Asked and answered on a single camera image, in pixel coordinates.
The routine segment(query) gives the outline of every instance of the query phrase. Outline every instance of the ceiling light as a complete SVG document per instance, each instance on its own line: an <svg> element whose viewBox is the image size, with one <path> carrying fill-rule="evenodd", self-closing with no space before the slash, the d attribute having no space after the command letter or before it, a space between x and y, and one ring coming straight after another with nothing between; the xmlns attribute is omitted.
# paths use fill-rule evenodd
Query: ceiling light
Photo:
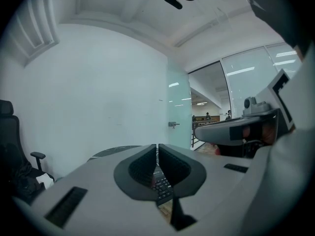
<svg viewBox="0 0 315 236"><path fill-rule="evenodd" d="M230 76L230 75L233 75L233 74L244 73L244 72L251 71L251 70L254 70L254 69L255 69L255 67L253 66L253 67L250 67L250 68L245 68L245 69L238 70L238 71L235 71L235 72L227 73L226 75Z"/></svg>
<svg viewBox="0 0 315 236"><path fill-rule="evenodd" d="M296 51L293 51L293 52L286 52L286 53L278 53L276 55L276 57L281 57L281 56L287 56L287 55L294 55L296 54Z"/></svg>
<svg viewBox="0 0 315 236"><path fill-rule="evenodd" d="M287 60L287 61L277 62L277 63L274 63L274 65L284 65L284 64L290 64L290 63L294 63L295 61L296 61L296 59L292 59L292 60Z"/></svg>
<svg viewBox="0 0 315 236"><path fill-rule="evenodd" d="M176 82L176 83L173 83L173 84L168 85L168 87L171 88L171 87L177 86L177 85L179 85L179 84Z"/></svg>

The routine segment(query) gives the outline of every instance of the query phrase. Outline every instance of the person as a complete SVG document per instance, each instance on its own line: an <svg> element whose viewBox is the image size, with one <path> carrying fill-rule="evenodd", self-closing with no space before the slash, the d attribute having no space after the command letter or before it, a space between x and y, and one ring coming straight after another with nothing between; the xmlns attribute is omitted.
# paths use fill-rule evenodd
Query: person
<svg viewBox="0 0 315 236"><path fill-rule="evenodd" d="M225 120L228 120L228 119L232 119L231 118L231 110L227 111L227 117L225 118Z"/></svg>
<svg viewBox="0 0 315 236"><path fill-rule="evenodd" d="M211 116L209 115L208 112L207 112L207 115L206 115L206 120L211 120Z"/></svg>

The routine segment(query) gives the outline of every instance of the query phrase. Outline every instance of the door handle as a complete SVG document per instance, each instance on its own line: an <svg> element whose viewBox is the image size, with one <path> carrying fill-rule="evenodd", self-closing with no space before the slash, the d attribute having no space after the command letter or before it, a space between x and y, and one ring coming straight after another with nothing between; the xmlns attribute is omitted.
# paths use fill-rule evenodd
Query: door handle
<svg viewBox="0 0 315 236"><path fill-rule="evenodd" d="M169 122L168 122L168 126L169 126L169 127L173 127L173 129L175 129L175 127L176 127L177 125L180 125L180 124L179 124L179 123L176 123L175 121L169 121Z"/></svg>

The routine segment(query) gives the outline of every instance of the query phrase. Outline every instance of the chair armrest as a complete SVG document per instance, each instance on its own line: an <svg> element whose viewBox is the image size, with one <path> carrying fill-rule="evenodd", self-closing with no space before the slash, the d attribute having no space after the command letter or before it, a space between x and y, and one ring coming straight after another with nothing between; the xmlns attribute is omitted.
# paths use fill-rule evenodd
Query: chair armrest
<svg viewBox="0 0 315 236"><path fill-rule="evenodd" d="M39 152L32 152L31 156L35 157L36 159L44 159L46 157L45 154L43 153L39 153Z"/></svg>

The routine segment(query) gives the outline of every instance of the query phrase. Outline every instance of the camera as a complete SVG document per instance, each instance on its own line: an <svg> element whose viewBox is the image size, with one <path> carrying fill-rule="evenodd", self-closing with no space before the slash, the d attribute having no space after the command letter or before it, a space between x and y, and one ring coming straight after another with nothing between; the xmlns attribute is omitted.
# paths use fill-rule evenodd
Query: camera
<svg viewBox="0 0 315 236"><path fill-rule="evenodd" d="M177 9L182 9L183 6L178 0L164 0L165 2L169 3L170 5L174 6Z"/></svg>
<svg viewBox="0 0 315 236"><path fill-rule="evenodd" d="M265 101L261 103L256 103L255 97L246 98L244 101L243 115L254 115L262 112L269 111L271 109L270 105Z"/></svg>

